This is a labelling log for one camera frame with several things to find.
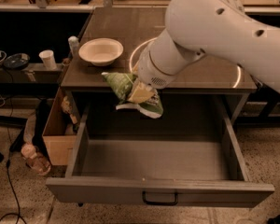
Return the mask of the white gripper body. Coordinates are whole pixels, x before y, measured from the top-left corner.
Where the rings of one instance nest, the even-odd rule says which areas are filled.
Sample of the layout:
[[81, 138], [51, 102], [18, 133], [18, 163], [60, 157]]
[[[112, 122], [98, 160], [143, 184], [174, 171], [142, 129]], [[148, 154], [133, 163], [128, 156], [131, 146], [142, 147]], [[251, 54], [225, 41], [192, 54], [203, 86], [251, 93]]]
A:
[[138, 78], [155, 89], [164, 89], [176, 80], [177, 75], [166, 75], [160, 71], [150, 56], [152, 42], [149, 42], [141, 52], [138, 60]]

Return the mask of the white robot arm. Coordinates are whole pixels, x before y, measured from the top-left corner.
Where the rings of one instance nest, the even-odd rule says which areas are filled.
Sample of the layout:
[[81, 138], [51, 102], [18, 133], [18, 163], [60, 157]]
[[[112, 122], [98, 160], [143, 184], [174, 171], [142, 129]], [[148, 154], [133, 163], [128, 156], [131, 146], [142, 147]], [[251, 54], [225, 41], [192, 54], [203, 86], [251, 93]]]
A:
[[172, 0], [164, 30], [139, 57], [138, 77], [163, 89], [206, 55], [241, 65], [280, 93], [280, 28], [246, 16], [238, 0]]

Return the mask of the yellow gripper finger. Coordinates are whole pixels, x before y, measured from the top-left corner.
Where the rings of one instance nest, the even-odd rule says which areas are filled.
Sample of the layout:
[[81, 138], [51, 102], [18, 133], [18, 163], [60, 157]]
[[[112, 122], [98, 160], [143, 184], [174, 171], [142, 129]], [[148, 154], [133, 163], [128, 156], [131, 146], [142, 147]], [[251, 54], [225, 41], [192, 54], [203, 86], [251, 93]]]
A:
[[133, 84], [131, 93], [128, 95], [128, 101], [135, 104], [141, 104], [151, 98], [153, 94], [154, 91], [150, 86], [137, 79]]

